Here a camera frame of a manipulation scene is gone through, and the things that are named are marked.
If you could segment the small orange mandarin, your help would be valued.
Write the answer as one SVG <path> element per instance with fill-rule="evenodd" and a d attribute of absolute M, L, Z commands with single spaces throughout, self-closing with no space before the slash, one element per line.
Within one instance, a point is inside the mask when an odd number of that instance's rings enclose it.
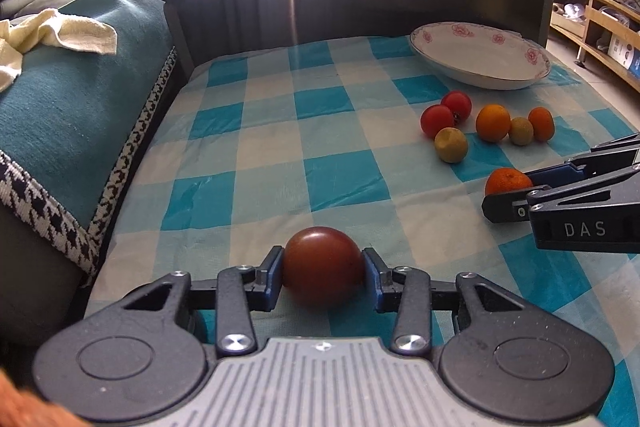
<path fill-rule="evenodd" d="M 502 167 L 495 169 L 488 176 L 484 193 L 488 196 L 524 190 L 524 188 L 531 188 L 533 186 L 532 180 L 524 172 L 515 168 Z"/>

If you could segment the yellow-green lime back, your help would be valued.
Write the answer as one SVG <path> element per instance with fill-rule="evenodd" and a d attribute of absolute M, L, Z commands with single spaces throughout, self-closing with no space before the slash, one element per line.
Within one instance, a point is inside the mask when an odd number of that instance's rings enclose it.
<path fill-rule="evenodd" d="M 511 120 L 509 138 L 512 144 L 526 146 L 533 142 L 534 136 L 534 127 L 527 118 L 515 117 Z"/>

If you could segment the yellow-green lime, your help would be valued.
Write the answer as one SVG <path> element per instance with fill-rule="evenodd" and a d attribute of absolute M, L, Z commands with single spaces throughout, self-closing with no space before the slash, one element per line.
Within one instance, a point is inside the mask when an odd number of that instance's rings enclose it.
<path fill-rule="evenodd" d="M 509 138 L 512 144 L 526 146 L 533 142 L 534 136 L 534 127 L 527 118 L 515 117 L 511 120 Z"/>
<path fill-rule="evenodd" d="M 457 164 L 468 153 L 469 143 L 462 131 L 447 127 L 436 134 L 434 147 L 440 160 L 447 164 Z"/>

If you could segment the small orange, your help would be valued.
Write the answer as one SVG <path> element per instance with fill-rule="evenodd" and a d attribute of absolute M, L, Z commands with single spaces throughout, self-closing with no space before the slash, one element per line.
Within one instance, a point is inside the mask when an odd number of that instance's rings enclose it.
<path fill-rule="evenodd" d="M 534 130 L 534 138 L 538 142 L 548 142 L 555 132 L 555 122 L 549 109 L 534 107 L 528 114 L 528 120 Z"/>

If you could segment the large orange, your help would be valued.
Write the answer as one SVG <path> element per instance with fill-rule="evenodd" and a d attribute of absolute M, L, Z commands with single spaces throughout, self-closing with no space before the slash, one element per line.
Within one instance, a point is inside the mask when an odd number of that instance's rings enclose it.
<path fill-rule="evenodd" d="M 485 105 L 476 116 L 475 129 L 483 141 L 500 142 L 511 129 L 510 113 L 499 104 Z"/>

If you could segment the dark red tomato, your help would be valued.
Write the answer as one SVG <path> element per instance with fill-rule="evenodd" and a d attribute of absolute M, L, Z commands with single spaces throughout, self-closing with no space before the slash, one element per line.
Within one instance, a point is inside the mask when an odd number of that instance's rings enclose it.
<path fill-rule="evenodd" d="M 310 227 L 295 233 L 284 247 L 283 286 L 301 306 L 341 306 L 363 285 L 364 261 L 344 232 Z"/>

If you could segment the yellow-green lime front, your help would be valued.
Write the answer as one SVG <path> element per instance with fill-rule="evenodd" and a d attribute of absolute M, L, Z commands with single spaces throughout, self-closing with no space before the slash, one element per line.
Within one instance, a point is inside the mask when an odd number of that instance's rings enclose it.
<path fill-rule="evenodd" d="M 457 164 L 468 153 L 469 143 L 462 131 L 447 127 L 436 134 L 434 147 L 440 160 L 447 164 Z"/>

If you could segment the white floral ceramic bowl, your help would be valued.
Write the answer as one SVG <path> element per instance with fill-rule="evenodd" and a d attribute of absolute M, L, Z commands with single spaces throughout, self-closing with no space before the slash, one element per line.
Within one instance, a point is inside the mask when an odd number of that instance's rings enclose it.
<path fill-rule="evenodd" d="M 467 86 L 518 91 L 551 72 L 546 50 L 514 31 L 441 22 L 416 28 L 409 42 L 434 72 Z"/>

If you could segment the blue white box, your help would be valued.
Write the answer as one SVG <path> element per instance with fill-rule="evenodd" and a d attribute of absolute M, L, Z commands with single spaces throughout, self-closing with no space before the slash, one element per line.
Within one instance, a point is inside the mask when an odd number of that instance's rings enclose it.
<path fill-rule="evenodd" d="M 640 51 L 631 43 L 612 35 L 608 45 L 608 56 L 623 66 L 630 75 L 640 78 Z"/>

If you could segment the blue white checkered tablecloth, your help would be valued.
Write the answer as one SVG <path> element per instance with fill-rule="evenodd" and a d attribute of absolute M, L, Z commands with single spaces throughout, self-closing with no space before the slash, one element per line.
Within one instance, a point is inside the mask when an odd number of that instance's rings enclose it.
<path fill-rule="evenodd" d="M 420 128 L 456 84 L 432 75 L 406 38 L 334 40 L 221 58 L 194 72 L 134 176 L 88 308 L 98 311 L 168 272 L 214 277 L 257 265 L 313 225 L 341 230 L 389 265 L 436 280 L 480 273 L 598 337 L 616 366 L 601 413 L 639 421 L 639 260 L 541 251 L 527 223 L 492 225 L 480 210 L 491 171 L 554 165 L 634 133 L 570 64 L 536 86 L 470 89 L 475 108 L 524 117 L 544 107 L 554 137 L 488 144 L 472 122 L 469 152 L 442 162 Z"/>

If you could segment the wooden TV stand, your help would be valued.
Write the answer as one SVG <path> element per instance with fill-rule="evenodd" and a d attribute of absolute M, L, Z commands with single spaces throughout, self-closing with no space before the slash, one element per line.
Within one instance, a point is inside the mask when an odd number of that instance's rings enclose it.
<path fill-rule="evenodd" d="M 634 91 L 639 78 L 608 56 L 612 35 L 639 49 L 639 12 L 616 0 L 553 0 L 550 27 L 575 43 L 575 63 L 585 66 L 588 56 L 620 77 Z"/>

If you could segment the teal sofa cover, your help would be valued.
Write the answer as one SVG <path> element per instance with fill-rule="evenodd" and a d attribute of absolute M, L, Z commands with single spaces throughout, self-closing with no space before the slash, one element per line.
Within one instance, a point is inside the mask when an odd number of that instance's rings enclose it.
<path fill-rule="evenodd" d="M 75 0 L 115 54 L 38 46 L 1 95 L 1 204 L 89 277 L 177 63 L 162 0 Z"/>

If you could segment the cream towel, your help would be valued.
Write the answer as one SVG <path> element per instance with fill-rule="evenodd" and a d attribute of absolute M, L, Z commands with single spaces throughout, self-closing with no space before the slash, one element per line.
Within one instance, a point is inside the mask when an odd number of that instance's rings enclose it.
<path fill-rule="evenodd" d="M 14 25 L 1 21 L 1 91 L 12 86 L 23 70 L 24 55 L 36 46 L 54 46 L 74 52 L 115 54 L 117 32 L 90 17 L 45 9 Z"/>

